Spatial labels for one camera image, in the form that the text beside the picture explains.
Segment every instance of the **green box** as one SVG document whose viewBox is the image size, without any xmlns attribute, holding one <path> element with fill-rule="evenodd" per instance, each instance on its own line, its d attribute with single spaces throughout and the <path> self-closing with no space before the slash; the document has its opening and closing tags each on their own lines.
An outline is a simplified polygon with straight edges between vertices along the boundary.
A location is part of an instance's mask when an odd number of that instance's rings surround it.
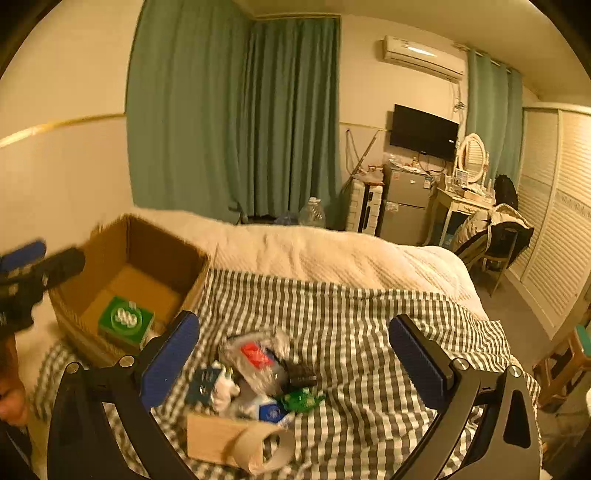
<svg viewBox="0 0 591 480">
<path fill-rule="evenodd" d="M 139 353 L 153 319 L 149 310 L 116 296 L 100 316 L 99 332 L 128 353 Z"/>
</svg>

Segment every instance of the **gold trim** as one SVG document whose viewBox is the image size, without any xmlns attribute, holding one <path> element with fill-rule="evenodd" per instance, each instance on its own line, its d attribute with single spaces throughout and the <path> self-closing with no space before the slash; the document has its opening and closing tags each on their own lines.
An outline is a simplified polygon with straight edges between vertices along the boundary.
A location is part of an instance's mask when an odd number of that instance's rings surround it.
<svg viewBox="0 0 591 480">
<path fill-rule="evenodd" d="M 340 18 L 340 14 L 324 14 L 324 13 L 292 13 L 292 14 L 267 14 L 255 15 L 255 20 L 282 20 L 284 18 Z"/>
<path fill-rule="evenodd" d="M 372 130 L 379 130 L 381 132 L 389 132 L 390 130 L 386 128 L 380 127 L 372 127 L 371 125 L 363 125 L 363 124 L 351 124 L 349 122 L 339 122 L 341 125 L 348 125 L 350 127 L 363 127 L 363 128 L 371 128 Z"/>
<path fill-rule="evenodd" d="M 59 122 L 51 122 L 49 124 L 36 125 L 34 127 L 26 128 L 25 130 L 20 130 L 20 132 L 8 135 L 7 137 L 0 138 L 0 148 L 18 142 L 19 140 L 24 140 L 25 138 L 32 137 L 33 135 L 49 132 L 50 130 L 55 130 L 56 128 L 70 127 L 72 125 L 80 124 L 89 124 L 91 122 L 96 122 L 99 120 L 110 120 L 112 118 L 124 117 L 124 113 L 106 113 L 103 115 L 83 116 L 81 118 L 72 118 L 69 120 L 62 120 Z"/>
</svg>

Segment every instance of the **wall-mounted tv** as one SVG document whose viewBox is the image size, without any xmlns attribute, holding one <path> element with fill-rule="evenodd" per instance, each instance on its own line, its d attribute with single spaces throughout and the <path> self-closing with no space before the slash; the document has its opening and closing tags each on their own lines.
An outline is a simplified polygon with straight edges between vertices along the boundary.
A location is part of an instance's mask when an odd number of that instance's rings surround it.
<svg viewBox="0 0 591 480">
<path fill-rule="evenodd" d="M 459 125 L 451 120 L 394 105 L 390 145 L 453 161 Z"/>
</svg>

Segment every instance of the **plaid bedsheet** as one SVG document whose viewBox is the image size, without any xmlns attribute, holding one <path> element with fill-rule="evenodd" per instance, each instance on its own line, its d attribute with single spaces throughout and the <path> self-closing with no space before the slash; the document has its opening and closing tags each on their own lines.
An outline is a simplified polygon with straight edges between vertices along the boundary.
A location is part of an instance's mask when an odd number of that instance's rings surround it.
<svg viewBox="0 0 591 480">
<path fill-rule="evenodd" d="M 289 358 L 317 373 L 326 401 L 295 422 L 295 458 L 261 478 L 336 479 L 343 472 L 360 479 L 388 479 L 408 457 L 436 416 L 417 395 L 389 347 L 387 325 L 407 313 L 425 336 L 450 357 L 475 368 L 503 371 L 509 345 L 499 322 L 481 322 L 436 293 L 360 290 L 335 284 L 212 270 L 195 310 L 201 337 L 165 403 L 152 413 L 178 454 L 199 479 L 241 478 L 239 469 L 187 458 L 184 397 L 198 368 L 211 363 L 228 335 L 279 327 L 291 338 Z M 31 402 L 48 421 L 65 366 L 76 359 L 65 343 L 48 353 Z M 527 376 L 532 401 L 539 386 Z M 109 421 L 130 468 L 146 475 L 112 405 Z M 476 407 L 441 475 L 457 469 L 476 430 Z"/>
</svg>

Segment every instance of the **teal curtain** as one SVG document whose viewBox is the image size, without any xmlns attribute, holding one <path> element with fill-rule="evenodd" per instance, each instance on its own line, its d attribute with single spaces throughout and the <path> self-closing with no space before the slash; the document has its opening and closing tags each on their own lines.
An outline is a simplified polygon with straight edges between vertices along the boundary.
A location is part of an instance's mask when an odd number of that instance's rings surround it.
<svg viewBox="0 0 591 480">
<path fill-rule="evenodd" d="M 145 0 L 126 99 L 136 205 L 238 220 L 251 24 L 232 0 Z"/>
<path fill-rule="evenodd" d="M 333 219 L 338 160 L 340 19 L 256 22 L 246 68 L 248 215 L 297 212 L 310 196 Z"/>
<path fill-rule="evenodd" d="M 468 113 L 466 133 L 477 133 L 490 154 L 488 178 L 519 175 L 522 135 L 521 73 L 491 62 L 488 55 L 468 52 Z"/>
</svg>

